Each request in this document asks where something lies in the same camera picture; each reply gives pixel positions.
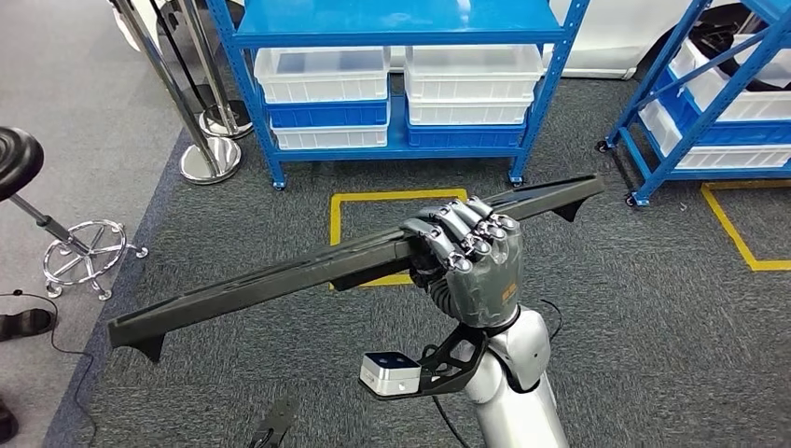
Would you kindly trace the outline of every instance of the blue plastic bin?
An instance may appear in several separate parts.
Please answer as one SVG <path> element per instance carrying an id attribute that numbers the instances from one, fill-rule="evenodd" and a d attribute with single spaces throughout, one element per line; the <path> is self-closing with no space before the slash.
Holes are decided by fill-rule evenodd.
<path id="1" fill-rule="evenodd" d="M 419 126 L 409 123 L 409 102 L 404 114 L 410 147 L 517 147 L 527 121 L 522 124 Z"/>
<path id="2" fill-rule="evenodd" d="M 387 123 L 386 100 L 267 104 L 274 128 L 373 126 Z"/>
<path id="3" fill-rule="evenodd" d="M 675 82 L 677 78 L 670 67 L 665 67 L 659 76 L 655 91 Z M 679 95 L 678 88 L 668 89 L 659 95 L 659 102 L 670 113 L 681 134 L 701 116 L 701 110 L 688 90 Z M 696 143 L 699 146 L 723 145 L 770 145 L 791 143 L 791 121 L 716 121 Z"/>

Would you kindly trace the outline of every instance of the cable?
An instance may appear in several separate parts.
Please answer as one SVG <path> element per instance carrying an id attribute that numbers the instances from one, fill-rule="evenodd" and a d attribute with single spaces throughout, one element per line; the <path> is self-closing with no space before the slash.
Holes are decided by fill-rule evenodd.
<path id="1" fill-rule="evenodd" d="M 168 42 L 171 44 L 171 48 L 173 48 L 173 53 L 175 54 L 175 59 L 178 60 L 178 64 L 181 65 L 181 70 L 184 72 L 184 75 L 187 77 L 187 82 L 189 83 L 189 87 L 192 89 L 192 94 L 198 99 L 198 103 L 201 104 L 203 110 L 207 110 L 208 107 L 206 106 L 206 102 L 203 101 L 203 97 L 201 97 L 201 93 L 198 91 L 198 86 L 195 85 L 195 79 L 192 77 L 192 74 L 189 73 L 189 69 L 187 68 L 187 63 L 184 62 L 184 56 L 181 55 L 181 51 L 178 49 L 178 46 L 175 45 L 175 39 L 173 39 L 173 34 L 171 33 L 171 29 L 168 28 L 167 23 L 165 22 L 164 16 L 162 16 L 162 11 L 157 7 L 157 3 L 154 0 L 149 0 L 151 2 L 151 7 L 154 8 L 154 12 L 157 13 L 157 22 L 162 27 L 162 30 L 165 32 L 165 37 L 168 38 Z"/>
<path id="2" fill-rule="evenodd" d="M 438 348 L 439 347 L 437 347 L 436 345 L 433 345 L 432 343 L 428 344 L 426 347 L 423 348 L 423 357 L 428 356 L 428 352 L 429 351 L 436 352 Z M 462 435 L 459 434 L 459 431 L 457 431 L 456 427 L 453 425 L 453 423 L 451 423 L 451 420 L 450 420 L 450 418 L 448 418 L 448 415 L 445 413 L 445 410 L 442 409 L 442 404 L 439 403 L 439 399 L 437 398 L 437 396 L 436 395 L 432 396 L 431 400 L 433 400 L 434 404 L 437 405 L 437 410 L 439 411 L 439 416 L 442 417 L 442 420 L 445 420 L 445 425 L 447 425 L 448 429 L 451 430 L 451 432 L 453 433 L 453 436 L 455 436 L 456 440 L 459 441 L 459 444 L 461 444 L 463 448 L 469 448 L 469 445 L 464 440 L 464 438 L 462 438 Z"/>
<path id="3" fill-rule="evenodd" d="M 35 294 L 28 294 L 26 292 L 23 292 L 21 289 L 15 289 L 14 292 L 12 292 L 10 294 L 0 294 L 0 297 L 32 297 L 34 299 L 40 299 L 42 301 L 46 301 L 47 303 L 52 305 L 52 308 L 55 309 L 55 313 L 54 313 L 54 316 L 52 318 L 55 319 L 55 326 L 57 327 L 57 325 L 58 325 L 58 305 L 56 305 L 54 301 L 51 301 L 50 299 L 47 299 L 46 297 L 37 296 Z M 88 446 L 90 447 L 90 446 L 93 445 L 93 439 L 96 437 L 96 432 L 98 431 L 98 427 L 96 426 L 96 422 L 93 420 L 93 417 L 88 412 L 88 409 L 86 407 L 84 407 L 77 400 L 77 395 L 79 394 L 79 389 L 82 387 L 82 383 L 85 381 L 85 378 L 88 376 L 88 372 L 90 371 L 90 367 L 93 366 L 94 357 L 93 357 L 92 354 L 90 354 L 88 352 L 77 352 L 77 351 L 72 351 L 72 350 L 63 350 L 61 347 L 57 346 L 55 344 L 55 328 L 52 328 L 52 330 L 49 332 L 49 344 L 52 345 L 52 348 L 54 348 L 58 352 L 61 352 L 61 353 L 65 354 L 65 355 L 80 355 L 80 356 L 83 356 L 83 357 L 88 357 L 88 367 L 85 369 L 85 371 L 82 372 L 82 376 L 79 378 L 79 383 L 77 383 L 77 385 L 76 385 L 76 389 L 75 389 L 74 396 L 72 397 L 72 401 L 75 403 L 77 408 L 79 408 L 79 410 L 82 413 L 84 413 L 86 417 L 88 417 L 88 420 L 90 421 L 90 427 L 92 429 L 92 432 L 90 434 L 90 439 L 88 440 Z"/>
<path id="4" fill-rule="evenodd" d="M 448 425 L 448 429 L 450 429 L 453 435 L 456 436 L 456 440 L 459 441 L 459 444 L 461 444 L 464 448 L 469 448 L 467 442 L 465 442 L 465 440 L 462 439 L 462 435 L 459 434 L 459 431 L 457 431 L 456 427 L 453 425 L 453 423 L 451 423 L 451 420 L 448 418 L 448 415 L 445 413 L 445 410 L 442 409 L 442 405 L 439 404 L 439 399 L 437 398 L 437 396 L 434 395 L 431 397 L 431 399 L 434 401 L 434 404 L 437 405 L 437 410 L 439 411 L 439 415 L 442 417 L 442 420 L 445 420 L 445 425 Z"/>
<path id="5" fill-rule="evenodd" d="M 549 335 L 549 341 L 552 342 L 552 340 L 555 339 L 555 336 L 557 336 L 558 333 L 563 328 L 563 313 L 561 313 L 561 309 L 558 308 L 557 306 L 555 306 L 555 304 L 552 303 L 551 301 L 545 301 L 544 299 L 539 299 L 539 300 L 542 301 L 543 303 L 546 303 L 547 305 L 551 306 L 552 308 L 554 308 L 555 311 L 558 312 L 558 316 L 561 319 L 560 323 L 558 323 L 558 327 L 554 331 L 552 331 L 551 335 Z"/>

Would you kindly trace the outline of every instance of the carpet floor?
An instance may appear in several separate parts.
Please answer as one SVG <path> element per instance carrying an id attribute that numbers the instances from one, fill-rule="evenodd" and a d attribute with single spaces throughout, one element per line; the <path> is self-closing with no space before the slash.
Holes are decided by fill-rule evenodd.
<path id="1" fill-rule="evenodd" d="M 573 224 L 549 215 L 523 223 L 521 301 L 551 328 L 558 318 L 538 299 L 563 312 L 549 375 L 568 440 L 788 444 L 791 273 L 751 272 L 698 184 L 666 185 L 645 209 L 624 205 L 612 157 L 592 144 L 634 85 L 562 82 L 526 173 L 529 184 L 600 173 L 608 187 Z M 175 153 L 186 144 L 181 138 Z M 157 366 L 131 349 L 108 353 L 111 317 L 326 245 L 335 192 L 464 188 L 487 196 L 507 188 L 506 161 L 367 161 L 287 164 L 289 186 L 278 192 L 253 137 L 241 146 L 242 170 L 219 185 L 181 182 L 174 159 L 166 167 L 137 235 L 149 258 L 124 266 L 89 342 L 96 371 L 104 368 L 89 377 L 94 444 L 243 446 L 269 406 L 292 397 L 300 407 L 283 447 L 458 446 L 430 399 L 381 403 L 356 383 L 363 352 L 418 356 L 452 329 L 415 287 L 304 290 L 170 334 Z M 791 199 L 788 190 L 717 194 L 729 195 L 724 202 L 743 226 L 756 210 L 782 213 L 774 204 Z M 342 237 L 397 223 L 425 203 L 346 203 Z M 781 224 L 775 238 L 789 241 L 787 222 L 773 222 Z M 467 442 L 481 446 L 465 397 L 441 400 Z M 67 400 L 59 416 L 61 430 L 50 434 L 89 439 Z M 69 427 L 81 429 L 70 436 Z"/>

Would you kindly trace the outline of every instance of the stool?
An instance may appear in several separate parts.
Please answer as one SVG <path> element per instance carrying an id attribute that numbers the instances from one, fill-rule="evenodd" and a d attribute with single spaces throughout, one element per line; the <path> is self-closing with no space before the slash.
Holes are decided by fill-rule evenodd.
<path id="1" fill-rule="evenodd" d="M 44 254 L 44 275 L 47 277 L 45 286 L 47 294 L 52 298 L 61 295 L 62 286 L 79 285 L 90 282 L 93 289 L 99 293 L 99 300 L 106 301 L 112 297 L 112 291 L 99 285 L 98 278 L 107 273 L 121 259 L 127 249 L 135 252 L 138 259 L 148 255 L 145 247 L 136 247 L 127 241 L 123 225 L 117 222 L 100 219 L 86 221 L 66 229 L 58 221 L 36 210 L 17 192 L 30 183 L 41 171 L 44 165 L 44 149 L 35 138 L 20 129 L 0 127 L 0 201 L 11 200 L 22 211 L 35 219 L 35 225 L 49 232 L 56 241 L 47 248 Z M 75 236 L 75 232 L 84 229 L 96 229 L 89 244 Z M 115 234 L 114 244 L 96 247 L 106 230 Z M 49 266 L 50 258 L 55 251 L 64 257 L 74 255 L 63 266 L 53 270 Z M 107 258 L 108 261 L 97 269 L 94 261 L 97 257 Z M 80 263 L 85 265 L 85 276 L 77 279 L 65 276 L 74 270 Z"/>

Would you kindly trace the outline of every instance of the storage bin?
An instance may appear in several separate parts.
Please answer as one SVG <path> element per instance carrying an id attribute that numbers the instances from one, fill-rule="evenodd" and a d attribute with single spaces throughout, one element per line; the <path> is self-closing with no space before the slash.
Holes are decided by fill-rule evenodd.
<path id="1" fill-rule="evenodd" d="M 390 123 L 390 106 L 387 121 L 377 126 L 321 126 L 305 128 L 275 128 L 280 149 L 328 149 L 347 147 L 386 147 L 387 126 Z"/>
<path id="2" fill-rule="evenodd" d="M 654 91 L 676 81 L 670 69 L 665 69 L 657 80 Z M 659 95 L 659 101 L 673 118 L 681 134 L 701 116 L 701 110 L 688 89 L 669 89 Z M 718 120 L 698 140 L 700 145 L 766 145 L 770 143 L 791 144 L 791 120 Z"/>
<path id="3" fill-rule="evenodd" d="M 389 100 L 266 105 L 275 128 L 387 124 Z"/>
<path id="4" fill-rule="evenodd" d="M 409 124 L 409 105 L 406 114 L 407 140 L 410 147 L 517 147 L 526 121 L 517 125 L 480 126 L 416 126 Z"/>
<path id="5" fill-rule="evenodd" d="M 259 49 L 253 73 L 270 105 L 383 100 L 389 54 L 384 47 Z"/>
<path id="6" fill-rule="evenodd" d="M 409 123 L 416 125 L 448 124 L 520 124 L 533 102 L 527 99 L 516 101 L 486 100 L 468 101 L 424 101 L 409 100 Z"/>
<path id="7" fill-rule="evenodd" d="M 682 135 L 664 106 L 652 101 L 640 111 L 639 116 L 655 149 L 663 156 L 670 154 Z M 791 145 L 693 147 L 675 168 L 778 168 L 789 159 Z"/>
<path id="8" fill-rule="evenodd" d="M 741 44 L 752 36 L 753 35 L 735 35 L 733 37 L 733 46 L 735 47 Z M 735 59 L 737 63 L 743 64 L 744 61 L 747 61 L 747 58 L 753 54 L 756 48 L 757 45 L 754 45 L 741 53 L 737 53 L 733 59 Z M 761 81 L 777 87 L 784 87 L 791 82 L 791 49 L 781 49 L 778 51 L 771 62 L 761 68 L 761 71 L 758 72 L 756 77 Z"/>
<path id="9" fill-rule="evenodd" d="M 686 39 L 671 61 L 670 67 L 676 78 L 680 78 L 708 61 L 708 58 L 703 56 L 689 39 Z M 690 80 L 686 87 L 698 109 L 705 110 L 728 81 L 729 76 L 715 67 Z M 719 119 L 721 121 L 791 119 L 791 91 L 743 91 Z"/>
<path id="10" fill-rule="evenodd" d="M 404 83 L 415 100 L 528 100 L 544 67 L 535 45 L 407 47 Z"/>

